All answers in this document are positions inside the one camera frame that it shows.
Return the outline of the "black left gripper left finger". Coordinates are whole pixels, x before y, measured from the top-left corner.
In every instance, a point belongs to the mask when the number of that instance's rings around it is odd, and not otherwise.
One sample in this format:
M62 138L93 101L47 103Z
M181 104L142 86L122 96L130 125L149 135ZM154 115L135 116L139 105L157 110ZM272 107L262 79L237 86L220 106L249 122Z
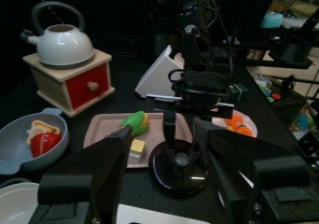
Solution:
M42 175L27 224L114 224L131 128L63 158Z

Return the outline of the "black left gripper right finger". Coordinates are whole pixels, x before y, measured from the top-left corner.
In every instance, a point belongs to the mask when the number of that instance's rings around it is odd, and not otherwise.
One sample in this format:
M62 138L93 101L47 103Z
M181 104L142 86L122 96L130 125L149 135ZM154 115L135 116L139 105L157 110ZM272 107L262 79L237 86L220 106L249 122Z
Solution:
M212 161L226 224L319 222L319 187L298 155L201 119L193 135Z

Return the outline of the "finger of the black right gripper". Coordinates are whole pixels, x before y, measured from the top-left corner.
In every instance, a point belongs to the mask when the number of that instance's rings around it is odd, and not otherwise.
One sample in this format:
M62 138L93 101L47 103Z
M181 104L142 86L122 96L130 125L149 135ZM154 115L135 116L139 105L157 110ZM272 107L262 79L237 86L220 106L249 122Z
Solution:
M193 141L188 150L188 166L193 165L198 154L200 154L200 148L198 148L197 142Z
M162 135L166 145L166 155L169 161L174 160L174 137L176 137L176 112L165 110L162 113Z

